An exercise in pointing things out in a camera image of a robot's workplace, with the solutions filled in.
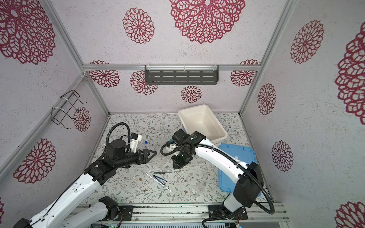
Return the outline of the white plastic bin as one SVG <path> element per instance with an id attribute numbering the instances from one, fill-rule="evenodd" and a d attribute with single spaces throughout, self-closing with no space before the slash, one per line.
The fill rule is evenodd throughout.
<path id="1" fill-rule="evenodd" d="M 216 146 L 228 137 L 228 133 L 206 104 L 182 109 L 178 111 L 178 116 L 186 133 L 198 131 Z"/>

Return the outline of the blue capped test tube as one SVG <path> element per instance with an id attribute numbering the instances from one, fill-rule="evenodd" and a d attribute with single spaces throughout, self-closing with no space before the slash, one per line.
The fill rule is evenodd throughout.
<path id="1" fill-rule="evenodd" d="M 145 143 L 146 148 L 149 150 L 150 149 L 149 142 L 148 141 L 145 141 L 144 143 Z"/>

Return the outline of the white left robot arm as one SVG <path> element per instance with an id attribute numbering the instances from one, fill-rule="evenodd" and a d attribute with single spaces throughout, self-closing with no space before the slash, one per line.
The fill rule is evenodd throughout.
<path id="1" fill-rule="evenodd" d="M 88 166 L 82 175 L 43 211 L 31 219 L 21 218 L 15 228 L 85 227 L 101 219 L 114 220 L 120 215 L 118 203 L 108 196 L 102 197 L 93 207 L 66 221 L 67 216 L 92 192 L 112 178 L 117 169 L 149 163 L 156 151 L 143 149 L 132 152 L 124 140 L 108 143 L 102 155 Z"/>

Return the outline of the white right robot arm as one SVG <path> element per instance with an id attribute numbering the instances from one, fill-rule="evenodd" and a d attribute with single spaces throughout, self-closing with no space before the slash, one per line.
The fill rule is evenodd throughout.
<path id="1" fill-rule="evenodd" d="M 264 188 L 263 176 L 257 163 L 247 164 L 228 155 L 199 132 L 190 135 L 180 129 L 172 136 L 171 143 L 176 146 L 169 153 L 172 155 L 174 169 L 183 168 L 197 156 L 213 164 L 235 183 L 233 192 L 223 203 L 217 209 L 210 210 L 210 220 L 233 219 L 235 216 L 245 219 L 245 209 L 252 205 L 269 214 L 274 213 L 273 202 Z"/>

